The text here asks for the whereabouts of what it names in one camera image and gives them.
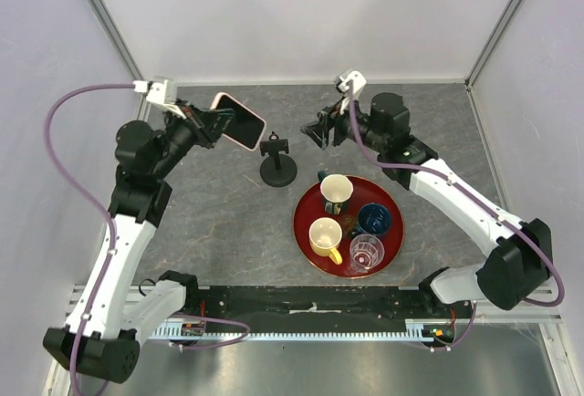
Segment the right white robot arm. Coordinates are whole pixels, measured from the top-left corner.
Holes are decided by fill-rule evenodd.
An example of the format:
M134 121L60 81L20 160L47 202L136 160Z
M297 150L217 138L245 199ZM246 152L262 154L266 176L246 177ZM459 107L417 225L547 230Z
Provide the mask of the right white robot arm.
M402 96L380 93L373 97L370 112L364 113L347 93L301 131L321 149L339 146L346 139L357 142L368 160L438 208L483 252L482 264L446 267L425 278L427 288L417 300L424 315L439 317L452 303L463 300L486 299L503 310L522 301L535 304L532 293L549 279L558 287L550 306L564 298L548 225L539 219L520 219L458 177L435 150L412 134Z

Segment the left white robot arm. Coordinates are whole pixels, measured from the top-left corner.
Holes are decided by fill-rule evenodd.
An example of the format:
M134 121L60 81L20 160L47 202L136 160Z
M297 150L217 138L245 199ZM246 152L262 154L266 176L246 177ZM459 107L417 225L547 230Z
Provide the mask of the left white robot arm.
M167 271L152 292L126 308L130 284L157 231L172 194L166 176L194 146L212 148L234 118L233 111L201 110L181 102L154 130L143 120L116 134L119 163L105 213L108 231L89 281L63 328L50 328L45 349L72 375L125 382L141 346L162 322L189 317L200 306L195 276Z

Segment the pink smartphone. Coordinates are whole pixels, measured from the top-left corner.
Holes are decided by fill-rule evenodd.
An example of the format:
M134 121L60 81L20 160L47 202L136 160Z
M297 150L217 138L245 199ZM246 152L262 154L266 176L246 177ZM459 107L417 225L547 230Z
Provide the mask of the pink smartphone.
M210 109L229 109L234 113L223 132L225 138L248 151L254 151L259 146L266 131L266 121L246 105L225 92L219 92Z

